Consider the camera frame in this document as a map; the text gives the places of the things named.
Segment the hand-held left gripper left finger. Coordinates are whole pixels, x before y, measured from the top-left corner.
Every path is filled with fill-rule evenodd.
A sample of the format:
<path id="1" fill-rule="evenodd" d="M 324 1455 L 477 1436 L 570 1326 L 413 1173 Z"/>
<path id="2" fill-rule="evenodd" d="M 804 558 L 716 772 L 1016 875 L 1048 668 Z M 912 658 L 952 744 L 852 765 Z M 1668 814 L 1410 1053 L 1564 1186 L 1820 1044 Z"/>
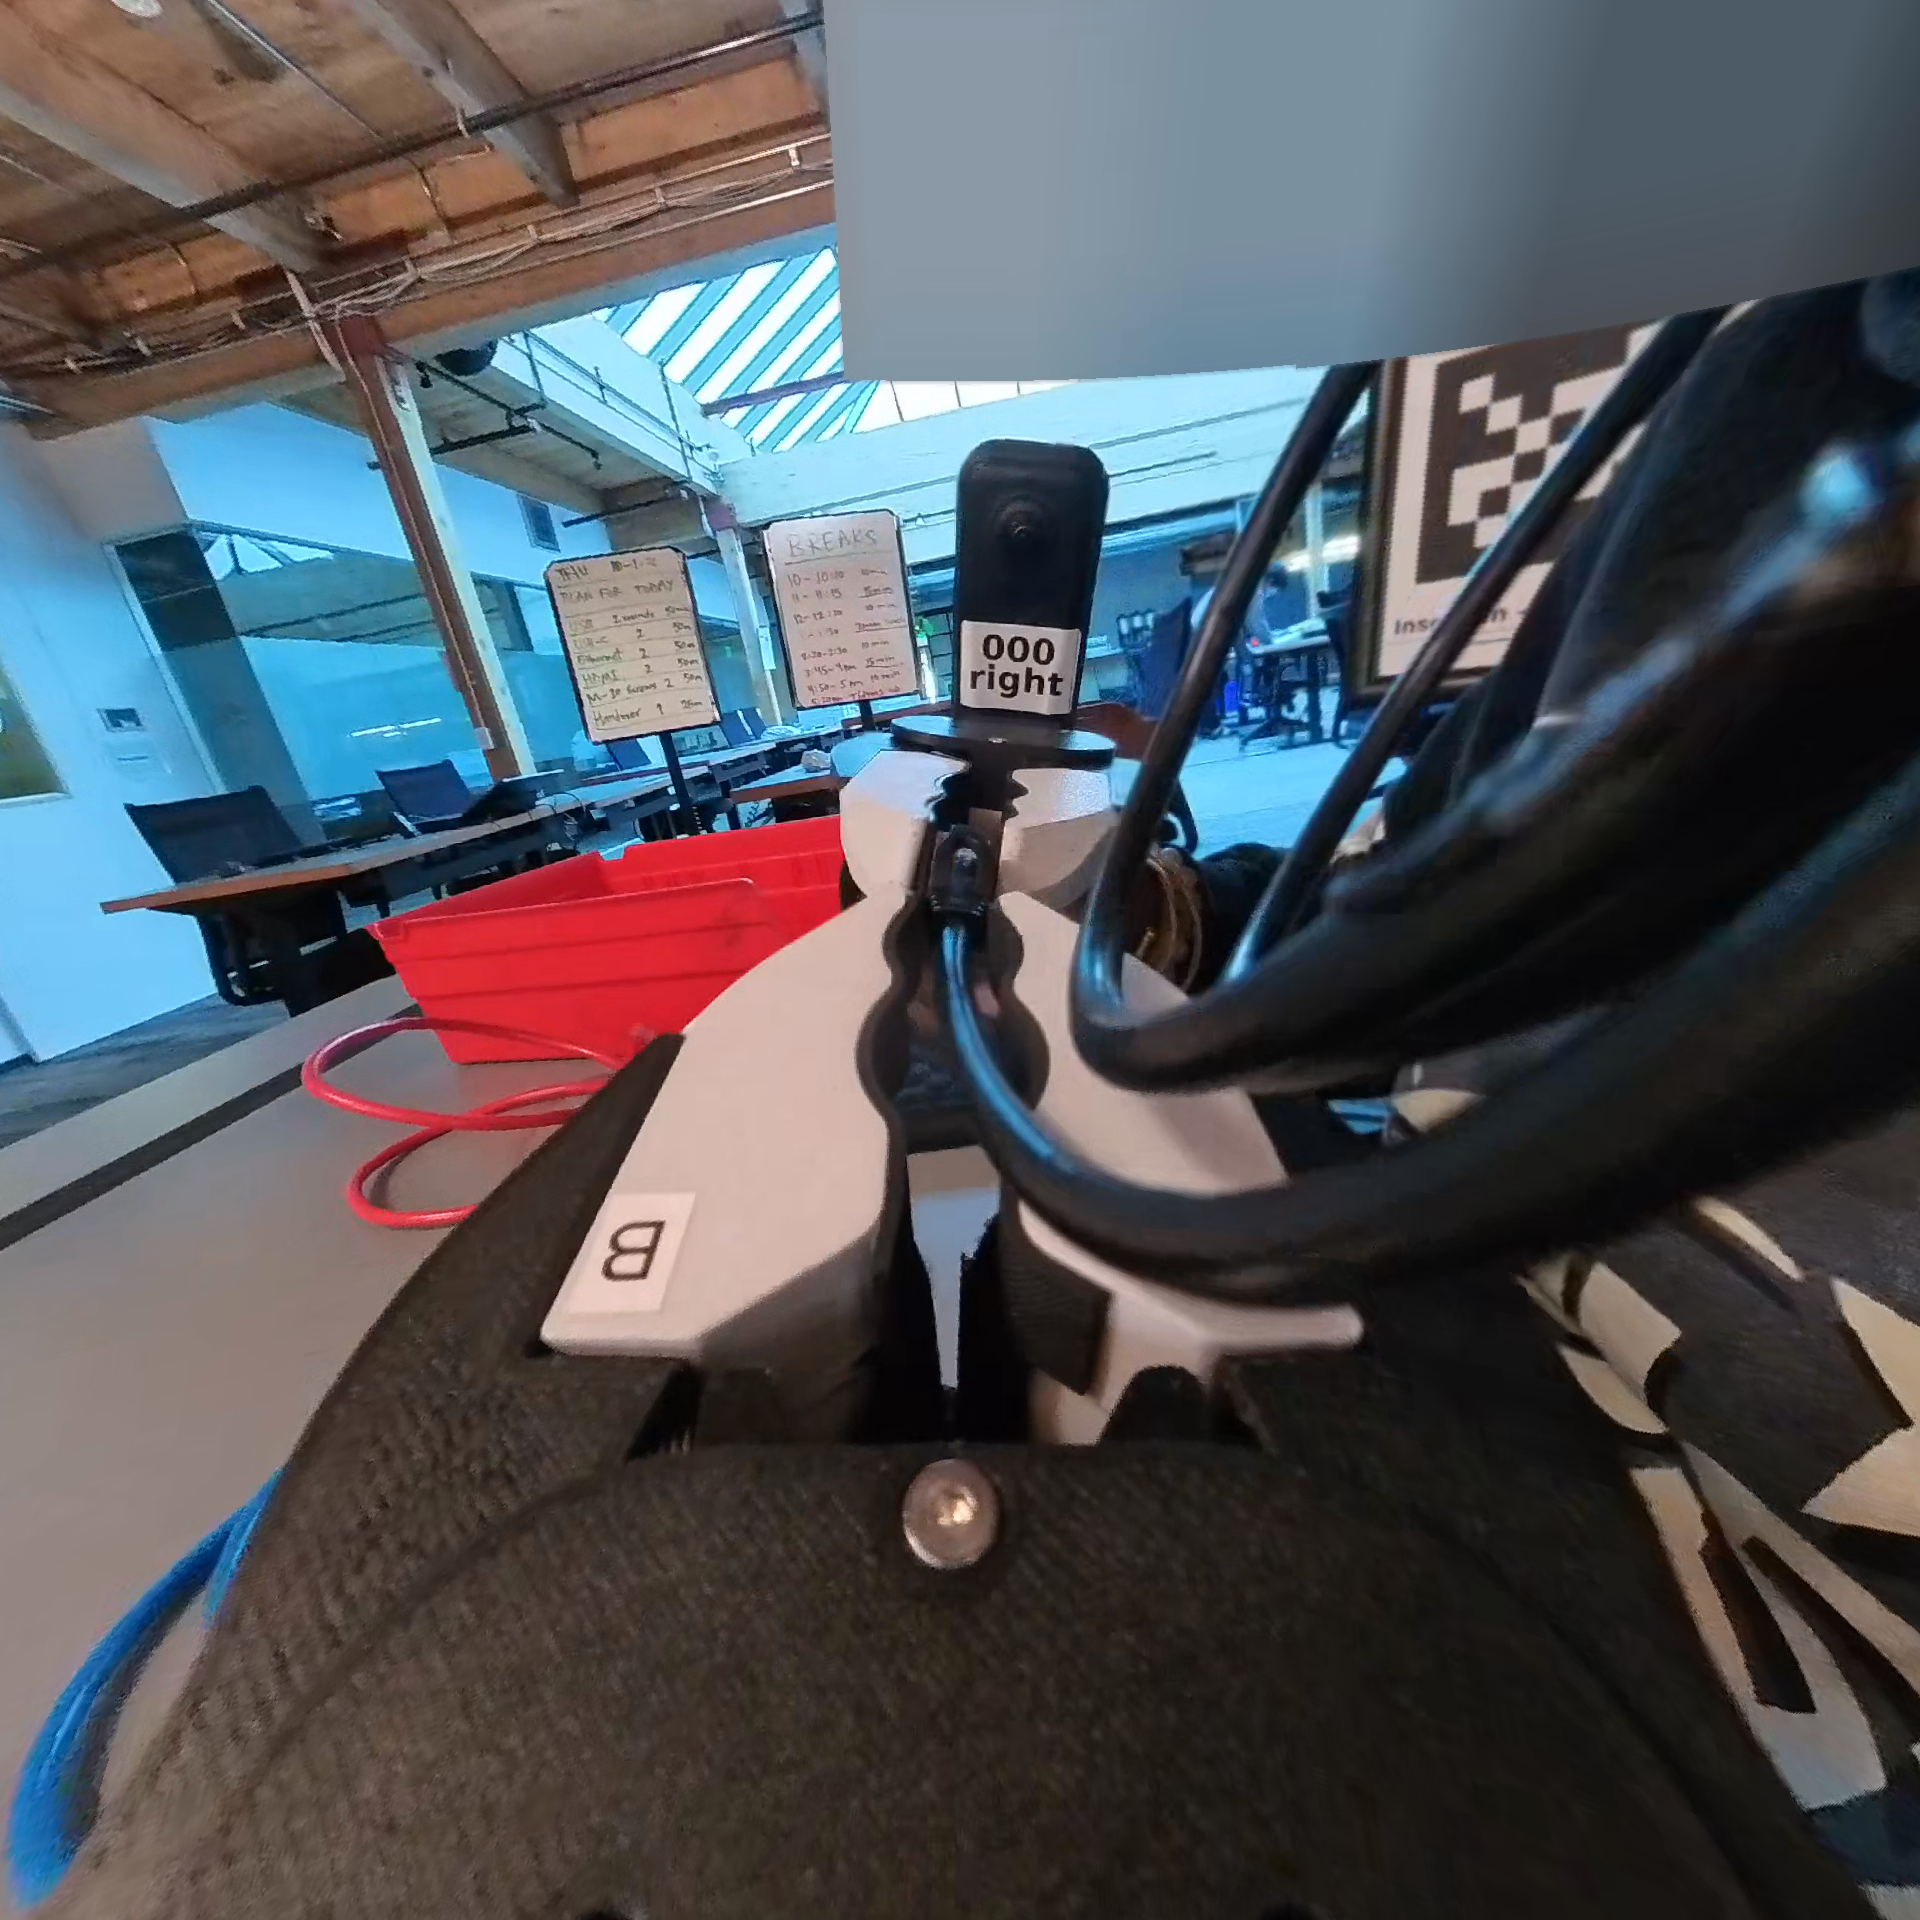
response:
<path id="1" fill-rule="evenodd" d="M 571 1356 L 858 1360 L 896 1156 L 858 1044 L 900 901 L 760 960 L 687 1027 L 548 1310 Z"/>

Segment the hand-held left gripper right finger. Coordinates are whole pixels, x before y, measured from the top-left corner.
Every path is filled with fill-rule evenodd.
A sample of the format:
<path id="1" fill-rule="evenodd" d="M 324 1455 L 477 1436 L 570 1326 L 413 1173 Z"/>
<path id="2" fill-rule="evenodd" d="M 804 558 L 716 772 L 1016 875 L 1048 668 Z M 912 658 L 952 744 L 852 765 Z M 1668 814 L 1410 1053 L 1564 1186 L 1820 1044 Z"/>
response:
<path id="1" fill-rule="evenodd" d="M 1076 925 L 1031 895 L 1007 895 L 989 920 L 995 980 L 1012 994 L 1019 1084 L 1039 1120 L 1111 1178 L 1179 1196 L 1279 1183 L 1283 1162 L 1243 1093 L 1141 1095 L 1116 1088 L 1072 1044 L 1069 972 Z M 995 1253 L 998 1312 L 1023 1376 L 1023 1432 L 1042 1444 L 1092 1444 L 1138 1373 L 1173 1368 L 1219 1389 L 1230 1360 L 1356 1352 L 1351 1303 L 1236 1307 L 1147 1278 L 1064 1237 L 998 1188 Z"/>

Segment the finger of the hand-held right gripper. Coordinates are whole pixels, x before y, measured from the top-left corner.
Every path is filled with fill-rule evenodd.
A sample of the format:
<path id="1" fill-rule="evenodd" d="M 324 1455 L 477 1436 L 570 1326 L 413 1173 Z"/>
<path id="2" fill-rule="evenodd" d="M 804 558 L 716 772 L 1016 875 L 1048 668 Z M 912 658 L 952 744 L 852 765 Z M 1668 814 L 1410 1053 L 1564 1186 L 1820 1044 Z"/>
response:
<path id="1" fill-rule="evenodd" d="M 935 814 L 967 764 L 946 752 L 885 748 L 839 791 L 839 904 L 899 904 L 926 890 Z"/>
<path id="2" fill-rule="evenodd" d="M 1114 767 L 1019 765 L 995 776 L 998 850 L 992 898 L 1023 895 L 1060 914 L 1091 895 L 1117 807 Z"/>

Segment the black ethernet hub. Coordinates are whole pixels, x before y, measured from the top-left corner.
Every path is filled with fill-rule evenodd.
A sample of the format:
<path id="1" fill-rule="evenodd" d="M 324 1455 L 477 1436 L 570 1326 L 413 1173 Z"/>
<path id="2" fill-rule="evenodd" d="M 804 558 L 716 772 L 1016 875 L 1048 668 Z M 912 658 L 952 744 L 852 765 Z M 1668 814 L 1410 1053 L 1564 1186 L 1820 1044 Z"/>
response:
<path id="1" fill-rule="evenodd" d="M 981 1144 L 970 1093 L 952 1079 L 949 1055 L 924 1037 L 907 1043 L 894 1108 L 907 1156 Z"/>

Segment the person's right forearm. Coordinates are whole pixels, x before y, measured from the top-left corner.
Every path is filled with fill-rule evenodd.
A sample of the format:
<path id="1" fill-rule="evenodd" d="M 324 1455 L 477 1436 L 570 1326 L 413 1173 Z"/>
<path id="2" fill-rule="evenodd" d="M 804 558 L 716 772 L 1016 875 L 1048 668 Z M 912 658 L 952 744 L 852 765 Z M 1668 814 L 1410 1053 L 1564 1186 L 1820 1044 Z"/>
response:
<path id="1" fill-rule="evenodd" d="M 1226 963 L 1258 911 L 1267 885 L 1283 874 L 1287 848 L 1236 844 L 1191 863 L 1203 901 L 1204 958 Z"/>

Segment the wooden table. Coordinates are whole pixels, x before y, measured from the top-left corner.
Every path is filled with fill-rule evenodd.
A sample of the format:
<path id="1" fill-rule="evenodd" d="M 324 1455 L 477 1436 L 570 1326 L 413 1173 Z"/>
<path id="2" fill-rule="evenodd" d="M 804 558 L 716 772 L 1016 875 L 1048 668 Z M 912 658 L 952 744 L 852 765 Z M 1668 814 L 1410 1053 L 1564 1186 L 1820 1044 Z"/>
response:
<path id="1" fill-rule="evenodd" d="M 493 871 L 518 874 L 551 854 L 571 854 L 579 842 L 570 816 L 542 807 L 506 822 L 184 879 L 112 898 L 103 911 L 148 909 L 192 920 L 212 988 L 228 1005 L 282 1005 L 302 1015 L 394 974 L 372 933 L 347 925 L 350 909 L 367 907 L 386 918 L 405 898 L 442 893 Z"/>
<path id="2" fill-rule="evenodd" d="M 804 764 L 734 784 L 724 814 L 744 827 L 820 820 L 839 812 L 845 786 L 848 775 L 836 772 L 828 756 L 812 755 Z"/>

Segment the handwritten whiteboard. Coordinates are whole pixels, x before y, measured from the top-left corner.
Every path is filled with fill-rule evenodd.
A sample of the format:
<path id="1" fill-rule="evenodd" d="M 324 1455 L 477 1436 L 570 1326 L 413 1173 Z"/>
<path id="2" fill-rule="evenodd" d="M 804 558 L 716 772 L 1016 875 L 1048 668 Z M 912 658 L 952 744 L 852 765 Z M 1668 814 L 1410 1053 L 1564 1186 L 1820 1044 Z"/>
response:
<path id="1" fill-rule="evenodd" d="M 663 740 L 663 764 L 693 831 L 707 831 L 678 736 L 719 728 L 722 708 L 704 648 L 687 560 L 671 543 L 554 560 L 543 589 L 560 626 L 588 738 Z"/>
<path id="2" fill-rule="evenodd" d="M 772 518 L 760 527 L 796 707 L 922 699 L 922 648 L 894 511 Z"/>

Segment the red plastic bin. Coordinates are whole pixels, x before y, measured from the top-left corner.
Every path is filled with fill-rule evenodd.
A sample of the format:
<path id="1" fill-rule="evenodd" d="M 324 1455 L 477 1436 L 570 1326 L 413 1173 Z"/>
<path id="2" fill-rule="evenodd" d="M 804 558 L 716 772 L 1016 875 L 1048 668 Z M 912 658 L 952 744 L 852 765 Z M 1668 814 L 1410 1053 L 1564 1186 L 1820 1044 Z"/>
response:
<path id="1" fill-rule="evenodd" d="M 458 1066 L 610 1058 L 682 1032 L 840 909 L 835 816 L 571 854 L 372 925 Z"/>

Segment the black office chair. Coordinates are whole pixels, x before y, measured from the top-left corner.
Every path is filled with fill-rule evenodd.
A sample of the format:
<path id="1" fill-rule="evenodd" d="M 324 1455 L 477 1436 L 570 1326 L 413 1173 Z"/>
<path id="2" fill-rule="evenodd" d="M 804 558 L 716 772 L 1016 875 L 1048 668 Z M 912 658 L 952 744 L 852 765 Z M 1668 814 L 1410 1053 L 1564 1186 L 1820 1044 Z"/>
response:
<path id="1" fill-rule="evenodd" d="M 452 759 L 379 771 L 375 779 L 395 822 L 407 834 L 452 831 L 475 824 L 475 810 L 485 797 Z"/>
<path id="2" fill-rule="evenodd" d="M 244 878 L 320 854 L 260 784 L 196 799 L 130 802 L 125 816 L 176 885 Z M 352 988 L 347 923 L 334 893 L 192 914 L 212 988 L 228 1005 L 274 1002 L 294 1016 Z"/>

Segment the framed marker sign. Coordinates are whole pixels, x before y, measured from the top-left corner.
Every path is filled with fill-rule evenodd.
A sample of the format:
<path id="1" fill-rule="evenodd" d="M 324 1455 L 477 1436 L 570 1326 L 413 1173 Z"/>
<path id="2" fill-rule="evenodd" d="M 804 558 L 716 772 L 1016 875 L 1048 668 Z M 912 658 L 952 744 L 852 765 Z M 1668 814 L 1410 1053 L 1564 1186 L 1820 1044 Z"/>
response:
<path id="1" fill-rule="evenodd" d="M 1352 696 L 1378 699 L 1420 653 L 1658 328 L 1583 326 L 1384 366 L 1370 410 L 1344 663 Z"/>

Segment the person's dark printed hoodie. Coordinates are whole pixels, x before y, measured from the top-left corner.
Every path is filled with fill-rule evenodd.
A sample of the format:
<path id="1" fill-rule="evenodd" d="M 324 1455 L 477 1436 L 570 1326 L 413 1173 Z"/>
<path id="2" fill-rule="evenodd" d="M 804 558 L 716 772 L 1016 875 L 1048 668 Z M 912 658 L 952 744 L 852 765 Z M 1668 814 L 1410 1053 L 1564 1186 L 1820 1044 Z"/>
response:
<path id="1" fill-rule="evenodd" d="M 1387 907 L 1526 846 L 1524 759 L 1524 822 L 1583 799 L 1645 684 L 1686 781 L 1523 923 L 1518 1012 L 1414 1037 L 1478 1044 L 1424 1063 L 1471 1100 L 1519 1067 L 1498 1031 L 1680 970 L 1628 1063 L 1682 1168 L 1532 1307 L 1384 1298 L 1384 1463 L 1478 1568 L 1420 1670 L 1486 1757 L 1367 1776 L 1406 1916 L 1916 1916 L 1916 269 L 1701 350 L 1387 791 Z"/>

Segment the wooden post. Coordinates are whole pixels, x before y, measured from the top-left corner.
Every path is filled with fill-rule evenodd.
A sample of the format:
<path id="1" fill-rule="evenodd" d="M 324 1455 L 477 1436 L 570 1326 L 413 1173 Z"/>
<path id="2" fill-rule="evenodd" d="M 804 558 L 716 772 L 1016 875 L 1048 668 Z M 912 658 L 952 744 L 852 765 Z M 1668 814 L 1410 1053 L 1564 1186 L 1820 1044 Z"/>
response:
<path id="1" fill-rule="evenodd" d="M 320 325 L 381 471 L 434 616 L 451 679 L 493 779 L 528 776 L 538 756 L 518 719 L 475 579 L 434 467 L 411 371 L 371 318 Z"/>

